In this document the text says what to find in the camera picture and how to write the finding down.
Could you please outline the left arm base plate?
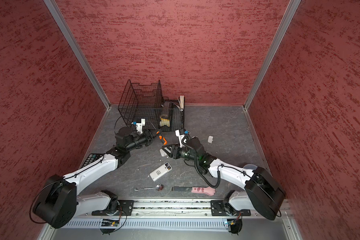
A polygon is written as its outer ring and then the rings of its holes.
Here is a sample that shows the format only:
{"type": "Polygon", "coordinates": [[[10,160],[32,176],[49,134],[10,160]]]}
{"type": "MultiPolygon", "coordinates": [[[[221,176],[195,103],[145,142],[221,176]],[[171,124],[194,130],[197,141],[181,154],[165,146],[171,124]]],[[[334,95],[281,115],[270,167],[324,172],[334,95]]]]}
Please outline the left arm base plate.
{"type": "Polygon", "coordinates": [[[93,211],[92,216],[117,217],[122,214],[130,216],[134,203],[135,201],[133,200],[111,200],[110,204],[104,210],[93,211]]]}

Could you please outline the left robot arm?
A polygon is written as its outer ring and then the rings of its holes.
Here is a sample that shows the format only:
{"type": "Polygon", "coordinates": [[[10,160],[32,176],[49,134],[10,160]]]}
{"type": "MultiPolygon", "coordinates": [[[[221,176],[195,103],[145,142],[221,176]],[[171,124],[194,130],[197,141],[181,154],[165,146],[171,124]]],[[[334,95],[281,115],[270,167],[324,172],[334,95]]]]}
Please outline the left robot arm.
{"type": "Polygon", "coordinates": [[[72,218],[96,212],[106,216],[122,215],[116,194],[102,190],[96,194],[81,192],[102,176],[127,162],[131,151],[149,146],[157,132],[143,129],[134,132],[123,127],[116,133],[116,144],[104,154],[96,155],[94,161],[64,176],[53,175],[33,200],[29,215],[36,215],[42,223],[55,229],[65,226],[72,218]]]}

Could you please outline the grey white remote control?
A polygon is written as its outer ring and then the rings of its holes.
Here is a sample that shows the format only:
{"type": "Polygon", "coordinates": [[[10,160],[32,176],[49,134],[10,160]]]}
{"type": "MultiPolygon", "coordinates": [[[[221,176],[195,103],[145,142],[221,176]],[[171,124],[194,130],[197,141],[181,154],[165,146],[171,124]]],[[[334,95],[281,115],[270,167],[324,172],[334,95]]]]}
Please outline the grey white remote control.
{"type": "Polygon", "coordinates": [[[161,154],[162,157],[169,157],[169,154],[171,154],[171,152],[168,152],[167,150],[160,149],[160,154],[161,154]]]}

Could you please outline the orange black screwdriver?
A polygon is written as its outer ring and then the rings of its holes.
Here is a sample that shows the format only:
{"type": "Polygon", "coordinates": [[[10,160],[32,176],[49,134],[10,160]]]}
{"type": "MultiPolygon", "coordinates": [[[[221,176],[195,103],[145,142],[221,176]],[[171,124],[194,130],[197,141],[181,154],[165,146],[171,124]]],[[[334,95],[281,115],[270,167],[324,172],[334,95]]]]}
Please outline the orange black screwdriver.
{"type": "Polygon", "coordinates": [[[161,131],[157,131],[156,132],[156,135],[157,137],[159,137],[161,143],[163,146],[167,145],[168,144],[168,141],[165,139],[165,137],[162,135],[162,132],[161,131]]]}

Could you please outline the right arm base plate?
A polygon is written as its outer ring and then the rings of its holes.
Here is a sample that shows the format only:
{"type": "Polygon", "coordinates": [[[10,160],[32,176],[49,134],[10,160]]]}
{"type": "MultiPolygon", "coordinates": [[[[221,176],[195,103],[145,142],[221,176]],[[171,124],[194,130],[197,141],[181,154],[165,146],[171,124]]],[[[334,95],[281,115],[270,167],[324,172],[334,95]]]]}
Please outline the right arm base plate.
{"type": "Polygon", "coordinates": [[[235,210],[231,205],[220,200],[211,200],[211,213],[214,217],[230,216],[230,217],[249,217],[250,210],[235,210]]]}

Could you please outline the white air conditioner remote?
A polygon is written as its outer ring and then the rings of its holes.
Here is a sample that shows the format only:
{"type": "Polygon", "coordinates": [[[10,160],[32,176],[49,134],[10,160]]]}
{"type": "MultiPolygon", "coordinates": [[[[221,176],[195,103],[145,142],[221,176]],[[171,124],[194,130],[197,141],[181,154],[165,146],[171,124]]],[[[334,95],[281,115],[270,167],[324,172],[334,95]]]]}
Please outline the white air conditioner remote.
{"type": "Polygon", "coordinates": [[[172,170],[172,166],[166,162],[150,173],[151,179],[155,182],[172,170]]]}

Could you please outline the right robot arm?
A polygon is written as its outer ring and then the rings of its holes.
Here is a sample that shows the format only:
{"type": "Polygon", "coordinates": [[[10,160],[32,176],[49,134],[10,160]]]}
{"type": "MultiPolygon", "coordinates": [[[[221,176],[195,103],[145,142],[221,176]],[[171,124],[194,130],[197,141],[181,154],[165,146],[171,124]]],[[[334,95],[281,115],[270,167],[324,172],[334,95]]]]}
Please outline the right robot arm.
{"type": "Polygon", "coordinates": [[[178,144],[162,146],[172,159],[194,163],[194,168],[206,184],[216,189],[222,180],[243,189],[231,191],[223,201],[225,211],[235,215],[241,210],[255,210],[268,220],[281,216],[280,208],[286,191],[264,168],[252,165],[236,167],[207,153],[197,137],[186,135],[178,144]]]}

